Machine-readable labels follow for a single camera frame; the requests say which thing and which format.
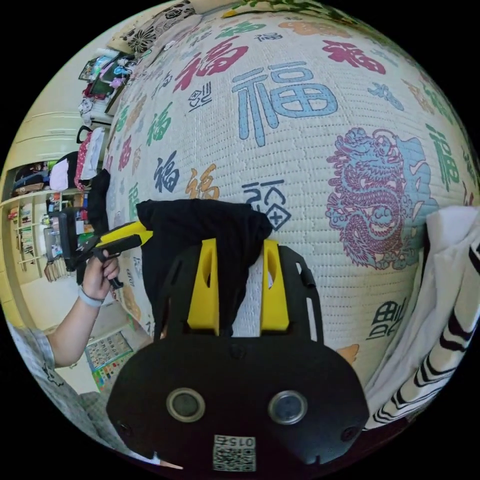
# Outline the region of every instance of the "gray shirt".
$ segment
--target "gray shirt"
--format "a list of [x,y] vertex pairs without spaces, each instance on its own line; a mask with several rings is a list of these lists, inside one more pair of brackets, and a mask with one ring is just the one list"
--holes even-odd
[[100,444],[122,454],[151,464],[160,464],[156,457],[145,458],[129,450],[107,416],[107,396],[99,392],[78,394],[55,371],[52,347],[41,330],[16,328],[7,321],[15,345],[33,378],[46,396],[83,433]]

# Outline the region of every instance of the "person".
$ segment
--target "person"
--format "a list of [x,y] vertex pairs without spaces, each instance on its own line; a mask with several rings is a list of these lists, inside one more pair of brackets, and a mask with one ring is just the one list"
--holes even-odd
[[157,457],[145,458],[129,450],[111,424],[107,396],[99,392],[78,394],[55,371],[78,362],[90,338],[100,306],[110,291],[111,279],[120,271],[117,258],[105,263],[91,258],[85,269],[79,296],[57,329],[48,335],[41,330],[17,328],[7,322],[10,334],[28,370],[52,403],[77,428],[105,447],[137,460],[163,467],[181,468]]

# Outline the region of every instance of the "striped fabric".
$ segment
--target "striped fabric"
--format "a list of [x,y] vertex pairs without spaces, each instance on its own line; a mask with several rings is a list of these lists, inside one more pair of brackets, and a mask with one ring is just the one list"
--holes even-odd
[[[480,317],[480,212],[466,245],[466,258],[458,295],[448,321],[433,348],[420,366],[403,382],[391,398],[371,416],[366,429],[372,429],[405,417],[430,404],[447,384],[460,364],[475,332]],[[450,275],[443,271],[440,275]]]

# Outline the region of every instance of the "hand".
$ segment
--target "hand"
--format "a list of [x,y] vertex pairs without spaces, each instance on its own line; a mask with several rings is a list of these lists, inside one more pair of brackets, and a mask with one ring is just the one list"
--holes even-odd
[[[109,256],[107,250],[103,251],[105,257]],[[120,272],[119,261],[111,258],[102,263],[97,257],[92,257],[86,264],[83,277],[83,291],[91,299],[104,300],[110,291],[109,280],[114,279]]]

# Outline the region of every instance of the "pink bag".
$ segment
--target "pink bag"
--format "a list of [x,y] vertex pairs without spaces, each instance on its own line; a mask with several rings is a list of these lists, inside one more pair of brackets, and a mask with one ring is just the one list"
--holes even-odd
[[87,156],[87,151],[89,149],[92,133],[92,131],[89,131],[86,134],[86,139],[81,143],[80,148],[78,149],[75,178],[73,181],[75,182],[75,186],[79,190],[85,190],[85,186],[80,183],[80,176],[82,175],[82,170],[84,169],[85,157]]

